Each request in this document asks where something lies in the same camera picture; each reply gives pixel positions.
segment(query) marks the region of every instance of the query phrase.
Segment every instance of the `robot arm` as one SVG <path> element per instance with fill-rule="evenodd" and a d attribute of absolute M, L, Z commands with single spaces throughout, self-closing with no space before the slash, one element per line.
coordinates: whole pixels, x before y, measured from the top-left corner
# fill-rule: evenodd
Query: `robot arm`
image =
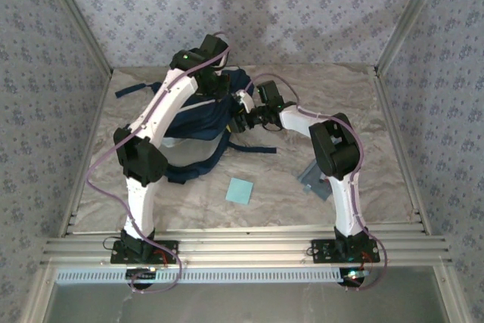
<path fill-rule="evenodd" d="M 188 98 L 192 96 L 198 89 L 196 79 L 194 77 L 185 76 L 177 81 L 176 85 L 169 92 L 167 91 L 168 85 L 183 72 L 184 71 L 180 69 L 169 70 L 160 90 L 155 94 L 153 100 L 143 111 L 140 117 L 129 126 L 131 130 L 136 130 L 138 127 L 141 127 L 141 131 L 138 132 L 135 141 L 139 141 L 140 139 L 145 140 L 146 143 L 150 143 L 150 145 L 153 145 L 154 147 L 161 145 L 161 141 L 169 127 L 169 124 L 173 121 L 175 115 L 178 113 L 180 108 L 182 108 L 186 100 L 188 100 Z M 146 116 L 156 102 L 162 97 L 162 95 L 162 102 L 160 102 L 159 106 L 153 112 L 151 118 L 147 120 Z M 121 131 L 116 131 L 115 140 L 117 136 L 120 140 L 122 140 L 124 135 L 125 133 L 122 129 Z M 132 153 L 133 151 L 129 150 L 130 147 L 134 148 L 134 145 L 128 145 L 127 148 L 119 151 L 118 156 L 119 153 L 122 153 L 123 151 Z M 159 158 L 157 158 L 158 164 L 163 169 L 160 174 L 163 174 L 164 169 L 166 168 L 166 158 L 162 157 L 161 154 L 158 154 L 159 152 L 157 153 L 153 148 L 151 149 L 153 154 L 159 155 Z M 152 164 L 151 160 L 146 160 L 145 162 L 146 167 Z M 125 175 L 128 174 L 126 176 L 126 184 L 128 185 L 129 209 L 131 210 L 138 227 L 141 229 L 141 232 L 145 236 L 149 236 L 154 231 L 154 195 L 156 194 L 160 184 L 156 183 L 154 180 L 151 180 L 152 178 L 149 176 L 151 173 L 149 173 L 148 170 L 144 172 L 144 174 L 148 177 L 147 180 L 140 180 L 140 178 L 137 178 L 140 177 L 140 175 L 135 175 L 137 174 L 136 171 L 131 171 L 130 175 L 130 171 L 127 169 L 129 167 L 128 163 L 124 163 L 123 167 L 126 169 L 124 171 Z M 129 219 L 126 220 L 124 230 L 128 235 L 134 238 L 141 238 L 141 236 L 139 236 L 136 230 L 133 228 L 132 221 Z"/>
<path fill-rule="evenodd" d="M 296 106 L 294 105 L 283 109 L 279 113 L 279 118 L 281 119 L 281 125 L 283 128 L 287 130 L 294 130 L 296 132 L 299 132 L 300 134 L 303 134 L 304 136 L 307 136 L 308 138 L 311 138 L 311 140 L 313 141 L 313 146 L 314 146 L 314 143 L 317 142 L 314 139 L 315 136 L 313 136 L 316 133 L 314 131 L 315 128 L 318 128 L 319 125 L 324 125 L 324 123 L 328 123 L 327 120 L 315 119 L 313 117 L 303 115 L 297 110 Z M 338 138 L 338 139 L 339 140 L 336 140 L 336 138 L 332 138 L 331 141 L 343 142 L 342 138 Z M 339 231 L 345 237 L 356 235 L 362 231 L 360 224 L 358 223 L 358 221 L 356 221 L 356 215 L 360 210 L 359 193 L 358 193 L 359 172 L 355 174 L 355 177 L 353 179 L 353 185 L 355 188 L 355 197 L 356 197 L 355 205 L 358 208 L 358 211 L 355 211 L 352 206 L 351 188 L 350 188 L 350 185 L 351 185 L 350 172 L 352 171 L 348 172 L 345 175 L 342 175 L 342 178 L 338 178 L 338 176 L 336 176 L 337 173 L 335 170 L 338 166 L 334 166 L 334 169 L 332 170 L 331 166 L 329 165 L 330 164 L 329 159 L 327 157 L 330 157 L 330 156 L 316 155 L 316 160 L 318 162 L 319 168 L 328 177 L 329 182 L 331 184 L 331 189 L 333 190 L 334 205 L 336 207 L 336 224 L 335 224 L 336 230 Z M 362 216 L 360 216 L 360 220 L 363 222 L 363 224 L 365 223 Z"/>

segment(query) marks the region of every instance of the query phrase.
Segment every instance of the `wire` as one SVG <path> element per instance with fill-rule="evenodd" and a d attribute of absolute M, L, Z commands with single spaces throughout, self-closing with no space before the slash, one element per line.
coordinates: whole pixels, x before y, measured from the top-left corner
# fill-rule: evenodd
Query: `wire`
<path fill-rule="evenodd" d="M 146 117 L 143 119 L 144 124 L 147 123 L 150 120 L 151 116 L 154 114 L 154 112 L 156 111 L 156 109 L 160 105 L 161 101 L 171 91 L 171 88 L 173 86 L 175 86 L 178 81 L 180 81 L 181 79 L 183 79 L 183 77 L 185 77 L 185 76 L 187 76 L 187 75 L 189 75 L 189 74 L 191 74 L 195 71 L 201 70 L 202 68 L 209 66 L 214 61 L 217 61 L 217 60 L 223 58 L 225 55 L 227 55 L 229 53 L 229 51 L 230 51 L 230 46 L 228 46 L 221 54 L 215 56 L 214 58 L 212 58 L 212 59 L 210 59 L 206 62 L 203 62 L 203 63 L 201 63 L 201 64 L 199 64 L 195 67 L 192 67 L 191 69 L 186 70 L 185 72 L 180 73 L 177 77 L 175 77 L 175 79 L 173 81 L 171 81 L 170 84 L 168 84 L 167 87 L 162 91 L 160 97 L 153 104 L 153 107 L 147 112 Z M 132 131 L 132 133 L 130 135 L 128 135 L 126 138 L 124 138 L 118 144 L 114 145 L 110 150 L 108 150 L 102 156 L 100 156 L 99 159 L 96 160 L 92 164 L 92 166 L 89 167 L 87 173 L 85 174 L 85 183 L 90 188 L 92 188 L 95 191 L 103 194 L 106 197 L 114 199 L 115 201 L 119 202 L 123 206 L 123 208 L 126 211 L 126 214 L 128 215 L 127 218 L 131 221 L 131 224 L 132 224 L 134 230 L 136 231 L 136 233 L 141 237 L 141 239 L 144 242 L 146 242 L 146 243 L 156 247 L 157 249 L 162 250 L 165 253 L 168 253 L 169 255 L 173 256 L 176 263 L 178 264 L 178 274 L 176 275 L 173 282 L 165 288 L 158 289 L 158 290 L 139 290 L 139 289 L 136 289 L 134 287 L 133 280 L 132 280 L 132 283 L 131 283 L 132 291 L 136 292 L 136 293 L 141 293 L 141 294 L 162 293 L 162 292 L 167 291 L 169 289 L 172 289 L 174 286 L 176 286 L 178 281 L 180 280 L 180 277 L 182 276 L 182 270 L 183 270 L 182 261 L 180 260 L 178 255 L 176 253 L 173 253 L 170 249 L 168 249 L 168 248 L 164 247 L 163 245 L 160 245 L 160 244 L 156 243 L 155 241 L 152 241 L 149 238 L 147 238 L 146 235 L 144 235 L 143 232 L 141 231 L 141 229 L 139 228 L 138 224 L 136 223 L 135 217 L 132 215 L 132 212 L 129 208 L 129 205 L 124 200 L 122 200 L 121 198 L 116 196 L 115 194 L 112 194 L 108 191 L 105 191 L 102 188 L 97 187 L 96 185 L 93 185 L 92 182 L 89 180 L 89 177 L 96 170 L 96 168 L 98 168 L 98 166 L 100 166 L 111 154 L 113 154 L 117 149 L 121 148 L 124 144 L 126 144 L 128 141 L 130 141 L 132 138 L 134 138 L 141 131 L 141 129 L 144 127 L 144 124 L 140 125 L 136 130 Z"/>
<path fill-rule="evenodd" d="M 156 255 L 157 253 L 160 253 L 161 254 L 161 257 L 163 258 L 163 264 L 165 264 L 165 267 L 167 267 L 168 266 L 168 261 L 166 260 L 165 252 L 163 250 L 155 250 L 153 252 L 153 255 Z"/>
<path fill-rule="evenodd" d="M 312 246 L 308 247 L 306 249 L 306 255 L 307 256 L 313 256 L 314 257 L 314 255 L 315 255 L 315 249 Z"/>
<path fill-rule="evenodd" d="M 370 257 L 370 255 L 368 255 L 366 252 L 361 252 L 361 255 L 363 256 L 363 263 L 361 264 L 361 269 L 363 269 L 365 267 L 365 259 L 367 259 L 369 262 L 370 262 L 370 274 L 371 274 L 371 271 L 373 270 L 373 260 L 372 258 Z"/>
<path fill-rule="evenodd" d="M 380 276 L 378 276 L 378 278 L 373 281 L 372 283 L 370 283 L 369 285 L 366 285 L 364 287 L 357 287 L 355 288 L 355 290 L 368 290 L 372 287 L 374 287 L 375 285 L 377 285 L 381 280 L 382 278 L 385 276 L 386 274 L 386 270 L 387 270 L 387 267 L 388 267 L 388 253 L 385 249 L 385 246 L 383 245 L 383 243 L 381 242 L 381 240 L 379 238 L 376 238 L 373 234 L 371 234 L 371 232 L 369 232 L 367 229 L 366 229 L 366 226 L 364 226 L 363 222 L 361 221 L 361 218 L 360 218 L 360 213 L 358 211 L 358 206 L 356 206 L 356 190 L 355 190 L 355 176 L 356 176 L 356 173 L 359 172 L 359 170 L 361 169 L 361 165 L 363 164 L 363 159 L 365 157 L 365 153 L 364 153 L 364 150 L 363 150 L 363 143 L 361 142 L 361 139 L 359 138 L 358 134 L 356 134 L 355 130 L 348 124 L 346 124 L 344 121 L 340 120 L 340 119 L 337 119 L 336 117 L 334 116 L 329 116 L 329 115 L 324 115 L 324 114 L 321 114 L 321 113 L 314 113 L 312 111 L 309 111 L 309 110 L 306 110 L 304 108 L 301 107 L 300 105 L 300 98 L 299 98 L 299 95 L 297 94 L 296 90 L 294 89 L 294 87 L 283 77 L 279 76 L 279 75 L 276 75 L 275 73 L 261 73 L 257 76 L 255 76 L 250 82 L 249 84 L 247 85 L 247 87 L 245 88 L 245 91 L 247 91 L 249 89 L 249 87 L 259 78 L 261 77 L 264 77 L 264 76 L 272 76 L 272 77 L 275 77 L 277 79 L 279 79 L 280 81 L 282 81 L 282 83 L 284 83 L 285 85 L 287 85 L 287 87 L 289 87 L 289 89 L 294 93 L 294 96 L 296 96 L 296 108 L 297 110 L 302 114 L 302 115 L 305 115 L 305 116 L 308 116 L 308 117 L 312 117 L 312 118 L 315 118 L 315 119 L 326 119 L 326 120 L 331 120 L 337 124 L 340 124 L 343 128 L 345 128 L 346 130 L 348 130 L 348 132 L 352 135 L 352 137 L 356 140 L 356 144 L 358 145 L 358 149 L 359 149 L 359 154 L 360 154 L 360 158 L 358 160 L 358 164 L 356 165 L 356 168 L 352 171 L 352 173 L 350 174 L 349 176 L 349 184 L 350 184 L 350 191 L 351 191 L 351 203 L 352 203 L 352 208 L 353 210 L 355 211 L 355 219 L 356 219 L 356 222 L 359 224 L 359 226 L 361 227 L 362 231 L 370 238 L 370 239 L 373 239 L 377 242 L 377 244 L 380 245 L 381 247 L 381 250 L 383 252 L 383 258 L 384 258 L 384 261 L 383 261 L 383 271 L 382 273 L 380 274 Z"/>
<path fill-rule="evenodd" d="M 108 239 L 110 239 L 110 238 L 114 238 L 114 239 L 116 239 L 116 240 L 121 240 L 121 238 L 120 238 L 120 237 L 118 237 L 118 236 L 108 236 L 108 237 L 106 237 L 106 238 L 103 240 L 103 248 L 104 248 L 105 250 L 113 251 L 113 249 L 110 249 L 109 247 L 106 247 L 106 241 L 107 241 Z"/>
<path fill-rule="evenodd" d="M 265 125 L 262 125 L 262 127 L 263 127 L 263 129 L 264 129 L 264 130 L 267 130 L 268 132 L 280 132 L 280 131 L 282 130 L 282 128 L 275 129 L 275 130 L 270 130 L 270 129 L 268 129 L 268 127 L 267 127 L 267 126 L 265 126 Z"/>

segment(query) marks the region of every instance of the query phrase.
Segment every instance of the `enclosure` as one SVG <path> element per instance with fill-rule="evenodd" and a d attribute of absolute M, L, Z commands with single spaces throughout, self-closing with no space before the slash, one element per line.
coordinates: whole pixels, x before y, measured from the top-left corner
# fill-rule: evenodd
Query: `enclosure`
<path fill-rule="evenodd" d="M 5 10 L 0 318 L 65 321 L 68 302 L 79 321 L 88 307 L 90 319 L 124 321 L 163 300 L 162 294 L 149 300 L 130 294 L 124 273 L 133 266 L 110 263 L 103 243 L 119 235 L 126 212 L 90 189 L 85 174 L 113 147 L 116 128 L 132 123 L 154 97 L 150 88 L 121 98 L 115 92 L 162 82 L 176 52 L 223 31 L 221 38 L 231 46 L 228 70 L 242 69 L 252 78 L 277 74 L 305 108 L 348 116 L 365 151 L 360 212 L 388 250 L 388 272 L 373 292 L 336 293 L 341 277 L 333 273 L 345 265 L 321 267 L 307 256 L 312 239 L 334 233 L 336 218 L 334 196 L 323 200 L 301 182 L 315 160 L 312 141 L 293 130 L 256 126 L 231 131 L 231 142 L 275 147 L 277 153 L 228 148 L 199 178 L 183 185 L 160 181 L 154 199 L 157 238 L 179 241 L 185 268 L 180 286 L 166 298 L 176 301 L 181 294 L 191 300 L 188 310 L 166 306 L 168 316 L 352 318 L 344 309 L 315 311 L 323 300 L 359 306 L 364 317 L 371 316 L 371 306 L 380 321 L 484 320 L 481 0 L 0 2 Z M 270 79 L 285 101 L 294 100 L 277 78 L 259 82 Z M 253 183 L 247 204 L 226 199 L 232 179 Z M 114 155 L 92 181 L 127 200 L 126 178 Z M 383 261 L 372 266 L 370 281 L 384 269 Z M 241 278 L 281 272 L 296 278 Z M 210 275 L 190 281 L 197 273 Z M 216 275 L 228 273 L 235 278 Z M 157 275 L 153 282 L 164 279 Z M 261 296 L 241 309 L 237 302 L 255 287 Z M 96 298 L 95 291 L 110 300 Z M 397 291 L 399 304 L 379 303 Z M 86 295 L 91 298 L 81 299 Z M 265 307 L 257 303 L 264 296 L 272 297 Z M 291 309 L 290 297 L 298 297 Z M 419 306 L 424 299 L 429 305 Z M 230 308 L 204 309 L 215 302 Z M 281 309 L 274 315 L 276 306 L 292 313 Z M 425 315 L 426 309 L 434 315 Z M 142 314 L 144 321 L 157 318 Z"/>

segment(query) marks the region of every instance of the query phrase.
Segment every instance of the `white cable tray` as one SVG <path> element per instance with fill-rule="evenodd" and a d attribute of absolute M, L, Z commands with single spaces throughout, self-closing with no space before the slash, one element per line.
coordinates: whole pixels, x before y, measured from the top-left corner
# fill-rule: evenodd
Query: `white cable tray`
<path fill-rule="evenodd" d="M 175 279 L 176 269 L 158 270 L 155 278 L 143 283 L 169 283 Z M 126 283 L 125 269 L 59 269 L 58 284 L 112 284 Z M 247 283 L 335 283 L 343 279 L 338 268 L 241 268 L 241 269 L 185 269 L 179 284 L 247 284 Z"/>

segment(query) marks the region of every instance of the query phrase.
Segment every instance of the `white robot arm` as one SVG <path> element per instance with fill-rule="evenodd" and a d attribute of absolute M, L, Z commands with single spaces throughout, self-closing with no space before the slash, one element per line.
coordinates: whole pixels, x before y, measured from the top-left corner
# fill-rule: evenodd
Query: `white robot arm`
<path fill-rule="evenodd" d="M 279 113 L 281 119 L 281 125 L 284 129 L 294 130 L 311 138 L 309 127 L 318 123 L 323 123 L 326 120 L 315 119 L 314 117 L 306 116 L 300 113 L 295 105 L 289 106 Z M 362 228 L 356 216 L 360 210 L 360 198 L 358 193 L 358 177 L 357 172 L 353 178 L 353 182 L 350 181 L 350 173 L 344 175 L 343 179 L 339 180 L 337 177 L 330 176 L 328 180 L 333 190 L 334 205 L 336 207 L 336 229 L 345 237 L 356 235 L 362 231 Z M 355 188 L 356 206 L 358 211 L 355 211 L 351 201 L 351 183 Z M 360 220 L 365 223 L 363 217 L 360 216 Z"/>
<path fill-rule="evenodd" d="M 177 81 L 176 85 L 165 94 L 162 102 L 160 102 L 151 118 L 146 121 L 148 111 L 156 104 L 161 95 L 166 92 L 168 85 L 182 73 L 183 70 L 180 69 L 169 70 L 160 90 L 155 94 L 153 100 L 140 117 L 129 126 L 131 130 L 136 130 L 139 126 L 142 126 L 141 131 L 137 136 L 140 139 L 147 138 L 147 140 L 156 147 L 161 145 L 161 141 L 169 124 L 173 121 L 180 108 L 182 108 L 186 100 L 188 100 L 188 98 L 198 89 L 198 84 L 194 77 L 182 77 Z M 141 232 L 145 236 L 149 236 L 154 230 L 154 195 L 156 194 L 160 183 L 154 182 L 143 186 L 139 180 L 131 176 L 126 177 L 126 184 L 128 185 L 129 209 L 135 217 L 136 224 Z M 126 220 L 124 229 L 128 235 L 141 239 L 141 236 L 139 236 L 133 228 L 131 220 Z"/>

